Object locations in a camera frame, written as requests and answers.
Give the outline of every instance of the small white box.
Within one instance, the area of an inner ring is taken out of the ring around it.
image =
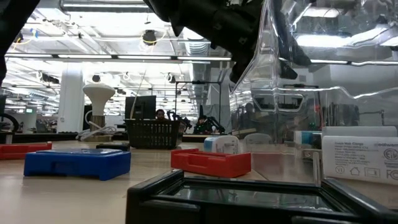
[[[322,161],[327,177],[398,185],[398,138],[324,136]]]
[[[205,152],[239,154],[239,139],[235,136],[212,136],[207,137],[203,143]]]

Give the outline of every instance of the robot arm in background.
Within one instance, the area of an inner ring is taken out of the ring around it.
[[[177,119],[178,121],[182,122],[183,124],[185,124],[185,130],[184,132],[187,131],[187,129],[191,129],[192,128],[192,124],[191,121],[188,120],[188,118],[182,118],[180,115],[176,114],[173,111],[168,111],[167,112],[167,117],[169,118],[170,121],[175,121],[175,119]]]
[[[215,126],[220,134],[225,132],[225,128],[216,120],[215,117],[207,117],[207,121],[211,126]]]
[[[187,27],[211,41],[211,48],[220,46],[231,52],[236,63],[230,76],[237,82],[253,58],[259,33],[261,9],[264,0],[243,1],[242,5],[227,0],[144,0],[165,22],[171,22],[174,34],[180,35]],[[275,0],[275,21],[279,35],[279,51],[297,65],[308,66],[310,59],[298,46],[285,27],[281,13],[282,1]],[[281,78],[296,79],[297,74],[280,61]]]

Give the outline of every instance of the white cable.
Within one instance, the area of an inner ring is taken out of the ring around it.
[[[94,122],[92,122],[92,121],[88,121],[88,120],[87,120],[87,115],[88,115],[89,113],[92,113],[92,112],[93,112],[93,111],[91,110],[91,111],[89,111],[89,112],[87,112],[87,113],[85,114],[85,121],[86,121],[86,123],[88,123],[88,124],[90,124],[90,125],[93,125],[94,127],[98,128],[98,129],[95,130],[95,131],[90,131],[90,129],[86,129],[86,130],[84,130],[84,131],[81,131],[81,132],[79,132],[78,135],[76,136],[76,139],[79,139],[79,137],[80,137],[80,140],[83,141],[84,139],[86,139],[86,138],[88,138],[88,137],[90,137],[90,136],[93,136],[93,135],[96,134],[96,133],[102,133],[102,134],[104,134],[104,135],[113,135],[114,133],[116,133],[116,131],[118,131],[115,127],[107,126],[106,124],[105,124],[105,126],[103,126],[103,127],[101,128],[101,127],[98,126],[96,123],[94,123]]]
[[[142,81],[144,81],[144,78],[145,78],[146,73],[147,73],[147,70],[145,69],[145,73],[144,73],[144,75],[143,75],[142,78],[141,78],[141,82],[140,82],[140,84],[139,84],[139,87],[138,87],[138,90],[137,90],[137,93],[136,93],[136,97],[134,97],[134,102],[132,103],[132,108],[131,108],[131,112],[130,112],[130,119],[132,119],[132,116],[133,116],[133,114],[134,114],[134,108],[135,108],[135,106],[136,106],[136,101],[137,101],[138,93],[139,93],[139,90],[141,89]]]

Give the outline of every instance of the ceiling light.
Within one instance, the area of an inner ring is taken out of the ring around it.
[[[337,35],[298,35],[296,41],[305,47],[342,47],[349,38]]]
[[[111,59],[110,55],[58,55],[60,58],[95,58],[95,59]]]
[[[145,30],[145,34],[142,36],[142,41],[148,46],[154,46],[157,43],[155,31]]]
[[[56,112],[56,111],[39,111],[39,113],[54,114],[54,113],[58,113],[58,112]]]
[[[342,9],[327,8],[327,7],[309,7],[305,12],[304,16],[308,17],[326,17],[335,18],[341,15]]]
[[[367,62],[352,62],[351,65],[354,65],[354,66],[364,66],[364,65],[398,65],[398,62],[392,62],[392,61],[367,61]]]
[[[51,55],[49,54],[12,54],[12,53],[8,53],[5,54],[5,57],[17,57],[17,58],[52,58]]]
[[[170,60],[170,56],[152,56],[152,55],[120,55],[120,59],[137,59],[137,60]]]
[[[144,3],[142,0],[91,0],[91,1],[99,1],[99,2],[101,2],[101,3],[104,3],[104,2]]]
[[[177,60],[230,61],[230,57],[177,57]]]
[[[338,64],[338,65],[346,65],[347,61],[340,60],[319,60],[319,59],[311,59],[311,63],[326,63],[326,64]]]
[[[148,8],[144,4],[64,4],[63,7],[124,7],[124,8]]]
[[[25,106],[6,106],[7,109],[25,109]]]
[[[30,101],[29,103],[36,104],[36,105],[42,105],[43,104],[42,102],[37,102],[37,101]]]

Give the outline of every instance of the computer monitor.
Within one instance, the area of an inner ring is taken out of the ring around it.
[[[6,95],[0,95],[0,113],[4,113],[4,110],[6,109]]]
[[[135,97],[126,97],[125,115],[126,119],[130,118],[131,108],[134,104]],[[156,112],[156,96],[138,96],[134,106],[134,119],[155,119]]]

